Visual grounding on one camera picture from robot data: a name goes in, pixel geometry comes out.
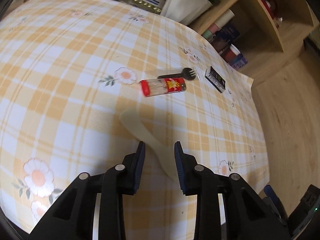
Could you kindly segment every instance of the checkered tablecloth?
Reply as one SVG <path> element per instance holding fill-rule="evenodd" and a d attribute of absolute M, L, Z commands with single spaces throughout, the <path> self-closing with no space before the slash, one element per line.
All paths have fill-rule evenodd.
<path fill-rule="evenodd" d="M 220 94 L 205 78 L 212 65 Z M 195 68 L 187 91 L 143 97 L 150 70 Z M 138 141 L 119 122 L 135 108 L 164 145 L 214 172 L 269 180 L 252 79 L 193 30 L 111 0 L 30 0 L 0 22 L 0 205 L 30 232 L 81 172 L 105 172 Z M 196 199 L 185 197 L 147 148 L 140 189 L 124 196 L 128 239 L 193 239 Z"/>

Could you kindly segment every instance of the metal screw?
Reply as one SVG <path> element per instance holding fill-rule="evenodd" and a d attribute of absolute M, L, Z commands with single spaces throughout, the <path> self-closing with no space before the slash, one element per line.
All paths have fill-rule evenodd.
<path fill-rule="evenodd" d="M 79 175 L 79 179 L 87 179 L 89 177 L 88 173 L 83 172 Z"/>
<path fill-rule="evenodd" d="M 123 170 L 125 169 L 125 166 L 124 166 L 123 164 L 118 164 L 118 165 L 115 167 L 115 169 L 116 169 L 117 171 L 123 171 Z"/>
<path fill-rule="evenodd" d="M 203 171 L 203 170 L 204 170 L 204 166 L 202 166 L 202 165 L 196 165 L 196 166 L 195 166 L 195 170 L 196 170 L 196 171 Z"/>
<path fill-rule="evenodd" d="M 230 178 L 233 179 L 233 180 L 239 180 L 240 179 L 240 175 L 238 173 L 232 173 Z"/>

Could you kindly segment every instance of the table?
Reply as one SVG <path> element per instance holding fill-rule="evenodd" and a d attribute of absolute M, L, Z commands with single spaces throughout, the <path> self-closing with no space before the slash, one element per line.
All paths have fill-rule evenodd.
<path fill-rule="evenodd" d="M 204 78 L 212 65 L 220 94 Z M 148 71 L 192 67 L 187 91 L 145 98 Z M 259 192 L 268 156 L 252 79 L 193 30 L 111 0 L 30 0 L 0 23 L 0 205 L 30 232 L 81 172 L 105 172 L 138 141 L 119 122 L 135 108 L 164 145 L 214 172 L 237 172 Z M 147 148 L 138 193 L 124 197 L 128 239 L 193 239 L 196 199 L 185 197 Z"/>

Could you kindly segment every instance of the flower center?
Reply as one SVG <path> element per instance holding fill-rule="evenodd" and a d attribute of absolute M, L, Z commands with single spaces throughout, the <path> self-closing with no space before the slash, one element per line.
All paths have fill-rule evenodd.
<path fill-rule="evenodd" d="M 45 183 L 44 175 L 41 171 L 35 170 L 31 174 L 32 181 L 37 187 L 41 187 Z"/>
<path fill-rule="evenodd" d="M 124 79 L 129 79 L 131 78 L 131 74 L 129 72 L 122 72 L 121 73 L 121 76 L 124 78 Z"/>
<path fill-rule="evenodd" d="M 223 175 L 227 174 L 227 167 L 226 166 L 222 166 L 222 174 Z"/>
<path fill-rule="evenodd" d="M 42 208 L 37 208 L 37 214 L 39 217 L 43 217 L 45 214 L 45 211 Z"/>

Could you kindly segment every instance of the fork handle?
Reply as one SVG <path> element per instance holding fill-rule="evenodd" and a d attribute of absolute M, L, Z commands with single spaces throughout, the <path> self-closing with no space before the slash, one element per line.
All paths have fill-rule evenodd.
<path fill-rule="evenodd" d="M 157 78 L 178 78 L 183 77 L 182 73 L 158 76 Z"/>

